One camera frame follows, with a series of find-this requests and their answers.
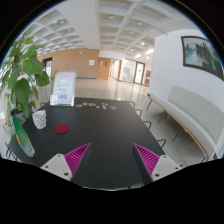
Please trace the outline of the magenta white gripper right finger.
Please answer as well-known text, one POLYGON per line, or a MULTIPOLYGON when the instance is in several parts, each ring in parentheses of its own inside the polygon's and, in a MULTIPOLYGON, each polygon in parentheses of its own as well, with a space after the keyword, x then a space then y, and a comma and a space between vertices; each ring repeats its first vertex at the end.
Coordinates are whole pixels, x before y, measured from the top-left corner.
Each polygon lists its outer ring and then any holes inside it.
POLYGON ((168 155, 159 156, 136 143, 133 144, 133 155, 144 185, 181 170, 181 167, 168 155))

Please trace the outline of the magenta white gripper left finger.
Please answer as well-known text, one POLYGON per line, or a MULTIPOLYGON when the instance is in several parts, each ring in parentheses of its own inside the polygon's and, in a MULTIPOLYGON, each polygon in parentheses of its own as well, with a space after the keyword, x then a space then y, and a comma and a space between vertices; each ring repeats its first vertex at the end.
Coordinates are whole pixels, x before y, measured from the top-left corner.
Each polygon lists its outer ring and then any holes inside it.
POLYGON ((73 175, 77 172, 84 157, 90 151, 90 143, 79 146, 67 154, 56 154, 47 161, 42 169, 70 181, 73 175))

